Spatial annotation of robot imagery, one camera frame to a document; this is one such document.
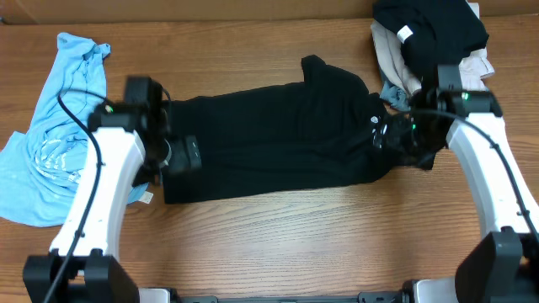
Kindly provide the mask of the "light blue t-shirt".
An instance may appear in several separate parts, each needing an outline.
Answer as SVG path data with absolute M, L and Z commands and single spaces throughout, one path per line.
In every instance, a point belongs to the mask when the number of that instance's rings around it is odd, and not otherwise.
M 1 151 L 1 216 L 28 226 L 62 224 L 74 201 L 88 137 L 70 118 L 86 122 L 107 93 L 108 44 L 60 33 L 58 52 L 24 132 Z

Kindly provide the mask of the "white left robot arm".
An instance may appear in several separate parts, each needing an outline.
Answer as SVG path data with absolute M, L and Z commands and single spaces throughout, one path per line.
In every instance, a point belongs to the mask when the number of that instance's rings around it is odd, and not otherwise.
M 137 177 L 156 177 L 172 156 L 166 139 L 167 92 L 130 76 L 124 100 L 105 98 L 83 123 L 88 153 L 80 184 L 46 255 L 28 256 L 25 288 L 33 302 L 175 302 L 167 288 L 140 288 L 119 262 L 122 221 Z

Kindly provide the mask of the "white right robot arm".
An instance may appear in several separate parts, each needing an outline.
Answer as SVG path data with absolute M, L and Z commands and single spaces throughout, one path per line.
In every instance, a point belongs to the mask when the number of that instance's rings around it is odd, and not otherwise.
M 538 204 L 508 143 L 502 109 L 489 91 L 462 86 L 454 65 L 439 65 L 381 133 L 403 162 L 423 166 L 442 148 L 460 163 L 478 214 L 481 240 L 453 276 L 403 284 L 397 302 L 536 302 Z

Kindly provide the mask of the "black polo shirt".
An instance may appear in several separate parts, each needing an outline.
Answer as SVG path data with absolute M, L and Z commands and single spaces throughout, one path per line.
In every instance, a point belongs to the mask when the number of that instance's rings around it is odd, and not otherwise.
M 172 105 L 172 131 L 195 136 L 201 168 L 163 178 L 169 204 L 372 183 L 399 167 L 372 145 L 389 114 L 357 75 L 302 59 L 303 80 Z

